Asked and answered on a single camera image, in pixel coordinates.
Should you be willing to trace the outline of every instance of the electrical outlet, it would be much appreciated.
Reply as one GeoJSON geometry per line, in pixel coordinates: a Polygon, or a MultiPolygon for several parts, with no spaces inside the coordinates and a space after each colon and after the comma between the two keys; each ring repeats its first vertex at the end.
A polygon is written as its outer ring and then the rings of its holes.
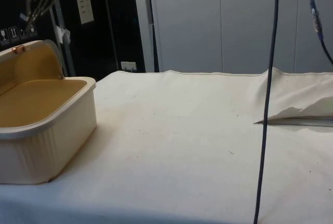
{"type": "Polygon", "coordinates": [[[128,72],[135,72],[136,69],[136,62],[134,61],[122,61],[121,62],[121,69],[123,71],[128,71],[128,72]]]}

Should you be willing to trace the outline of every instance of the white wall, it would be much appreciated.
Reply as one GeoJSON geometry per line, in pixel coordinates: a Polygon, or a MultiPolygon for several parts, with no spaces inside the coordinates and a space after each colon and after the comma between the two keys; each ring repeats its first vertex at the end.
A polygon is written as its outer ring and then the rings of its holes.
{"type": "MultiPolygon", "coordinates": [[[[316,2],[333,53],[331,0],[316,2]]],[[[274,0],[152,0],[152,6],[161,71],[267,69],[274,0]]],[[[314,32],[309,0],[280,0],[274,65],[286,72],[333,71],[314,32]]]]}

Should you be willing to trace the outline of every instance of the paper sign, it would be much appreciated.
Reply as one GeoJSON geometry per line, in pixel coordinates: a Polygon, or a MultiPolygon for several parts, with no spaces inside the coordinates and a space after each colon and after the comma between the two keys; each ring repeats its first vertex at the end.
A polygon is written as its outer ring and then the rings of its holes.
{"type": "Polygon", "coordinates": [[[90,0],[77,0],[81,24],[94,21],[93,9],[90,0]]]}

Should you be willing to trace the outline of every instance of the white fabric sheet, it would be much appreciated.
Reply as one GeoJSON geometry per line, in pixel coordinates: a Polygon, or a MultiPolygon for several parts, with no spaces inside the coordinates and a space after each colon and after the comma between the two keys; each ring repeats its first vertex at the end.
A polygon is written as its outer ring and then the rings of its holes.
{"type": "MultiPolygon", "coordinates": [[[[111,74],[91,138],[52,183],[1,185],[0,223],[252,223],[265,76],[111,74]]],[[[260,223],[332,224],[332,137],[268,128],[260,223]]]]}

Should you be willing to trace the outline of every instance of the plastic storage box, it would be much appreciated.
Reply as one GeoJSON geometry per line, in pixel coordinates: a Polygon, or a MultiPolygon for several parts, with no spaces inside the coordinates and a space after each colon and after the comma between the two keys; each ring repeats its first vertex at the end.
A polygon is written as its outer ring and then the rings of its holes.
{"type": "Polygon", "coordinates": [[[64,78],[51,41],[0,52],[0,183],[55,178],[96,128],[92,78],[64,78]]]}

